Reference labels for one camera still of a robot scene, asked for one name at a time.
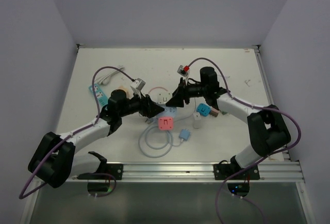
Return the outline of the light blue usb charger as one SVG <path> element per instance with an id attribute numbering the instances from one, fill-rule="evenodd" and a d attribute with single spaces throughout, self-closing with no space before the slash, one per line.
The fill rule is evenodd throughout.
<path id="1" fill-rule="evenodd" d="M 188 129 L 182 129 L 179 133 L 180 142 L 188 141 L 190 138 L 191 132 Z"/>

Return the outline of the pink cube plug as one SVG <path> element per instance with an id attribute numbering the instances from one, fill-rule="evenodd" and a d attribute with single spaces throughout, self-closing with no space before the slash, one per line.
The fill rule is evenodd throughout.
<path id="1" fill-rule="evenodd" d="M 173 117 L 160 117 L 158 119 L 158 128 L 161 131 L 170 131 L 174 127 Z"/>

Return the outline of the blue square adapter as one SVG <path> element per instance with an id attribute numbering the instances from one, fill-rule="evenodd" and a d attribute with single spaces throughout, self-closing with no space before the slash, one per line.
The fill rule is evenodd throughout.
<path id="1" fill-rule="evenodd" d="M 207 117 L 211 112 L 211 107 L 207 104 L 200 103 L 196 108 L 196 112 L 198 112 L 203 117 Z"/>

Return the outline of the light blue round socket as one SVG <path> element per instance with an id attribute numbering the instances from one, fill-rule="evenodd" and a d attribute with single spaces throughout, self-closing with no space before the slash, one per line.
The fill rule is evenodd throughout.
<path id="1" fill-rule="evenodd" d="M 164 117 L 175 118 L 177 116 L 177 108 L 176 107 L 165 106 L 163 116 Z"/>

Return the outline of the white charger plug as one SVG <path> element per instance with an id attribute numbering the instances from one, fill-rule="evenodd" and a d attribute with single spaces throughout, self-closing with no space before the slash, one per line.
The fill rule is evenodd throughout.
<path id="1" fill-rule="evenodd" d="M 195 129 L 200 129 L 202 127 L 202 116 L 198 112 L 193 113 L 193 127 Z"/>

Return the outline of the teal power strip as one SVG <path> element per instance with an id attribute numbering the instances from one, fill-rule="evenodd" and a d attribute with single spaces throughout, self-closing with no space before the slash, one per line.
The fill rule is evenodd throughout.
<path id="1" fill-rule="evenodd" d="M 99 107 L 103 108 L 104 106 L 106 106 L 108 104 L 108 97 L 103 92 L 103 90 L 99 84 L 94 84 L 94 91 L 96 94 L 96 98 L 97 98 Z"/>

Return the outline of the tan wooden socket cube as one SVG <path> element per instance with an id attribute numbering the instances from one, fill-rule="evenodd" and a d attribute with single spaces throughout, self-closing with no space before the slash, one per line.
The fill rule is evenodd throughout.
<path id="1" fill-rule="evenodd" d="M 125 94 L 126 94 L 126 97 L 127 97 L 127 98 L 130 97 L 129 90 L 128 90 L 126 87 L 124 87 L 124 86 L 120 86 L 120 87 L 118 88 L 118 90 L 122 90 L 122 91 L 124 91 Z"/>

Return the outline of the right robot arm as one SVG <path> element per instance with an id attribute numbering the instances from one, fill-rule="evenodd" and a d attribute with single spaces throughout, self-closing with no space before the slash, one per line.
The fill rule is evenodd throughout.
<path id="1" fill-rule="evenodd" d="M 203 97 L 210 107 L 225 111 L 248 125 L 250 144 L 230 159 L 225 170 L 227 175 L 243 178 L 248 173 L 248 166 L 290 142 L 290 133 L 275 105 L 253 106 L 235 98 L 220 86 L 213 67 L 201 68 L 200 81 L 192 83 L 188 82 L 188 71 L 188 66 L 178 68 L 181 78 L 166 103 L 168 107 L 184 107 L 191 98 Z"/>

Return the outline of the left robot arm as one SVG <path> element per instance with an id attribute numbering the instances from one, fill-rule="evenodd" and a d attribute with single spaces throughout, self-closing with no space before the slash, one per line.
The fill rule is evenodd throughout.
<path id="1" fill-rule="evenodd" d="M 152 118 L 163 111 L 148 94 L 135 94 L 129 99 L 124 90 L 114 90 L 108 104 L 86 126 L 63 134 L 45 134 L 28 164 L 28 171 L 57 188 L 70 176 L 75 153 L 117 131 L 123 117 L 139 113 Z"/>

